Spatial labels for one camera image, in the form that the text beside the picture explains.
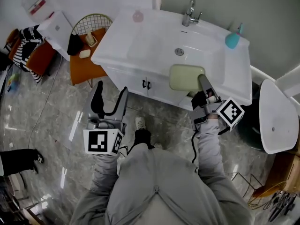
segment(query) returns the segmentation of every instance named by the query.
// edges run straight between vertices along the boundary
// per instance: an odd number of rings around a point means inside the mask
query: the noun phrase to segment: gray sleeve
[[[105,224],[105,211],[113,186],[118,179],[118,156],[97,156],[90,190],[80,199],[71,225]]]
[[[217,119],[208,119],[197,127],[199,138],[199,176],[212,190],[228,224],[253,224],[248,205],[224,174],[219,145]]]

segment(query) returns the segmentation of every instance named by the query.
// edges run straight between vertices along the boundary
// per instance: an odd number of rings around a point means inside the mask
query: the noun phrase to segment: sink basin
[[[242,38],[235,49],[225,45],[230,32],[200,21],[184,27],[183,15],[141,9],[143,22],[134,22],[134,9],[120,11],[91,60],[169,76],[173,64],[201,66],[222,99],[233,97],[240,105],[252,103],[249,41]],[[183,55],[175,54],[175,49]]]

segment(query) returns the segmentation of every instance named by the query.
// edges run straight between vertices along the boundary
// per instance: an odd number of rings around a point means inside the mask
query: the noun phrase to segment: faucet
[[[194,9],[195,9],[195,0],[191,0],[189,2],[189,6],[187,11],[185,12],[182,20],[182,25],[185,27],[188,27],[190,23],[198,23],[200,20],[200,16],[202,15],[202,12],[199,14],[198,18],[192,17]]]

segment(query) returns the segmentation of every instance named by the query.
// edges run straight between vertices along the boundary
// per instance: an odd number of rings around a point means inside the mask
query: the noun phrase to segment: sink drain
[[[184,51],[181,48],[176,48],[175,49],[175,54],[177,56],[182,56],[184,54]]]

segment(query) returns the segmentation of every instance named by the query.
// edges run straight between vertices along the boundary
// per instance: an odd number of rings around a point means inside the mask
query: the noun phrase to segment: person
[[[0,152],[0,176],[9,176],[25,170],[32,170],[37,174],[38,169],[34,161],[44,162],[42,154],[36,149],[17,149]]]
[[[223,224],[254,222],[248,205],[223,170],[218,116],[197,126],[198,166],[150,143],[143,118],[117,175],[117,157],[100,155],[90,190],[71,225]]]

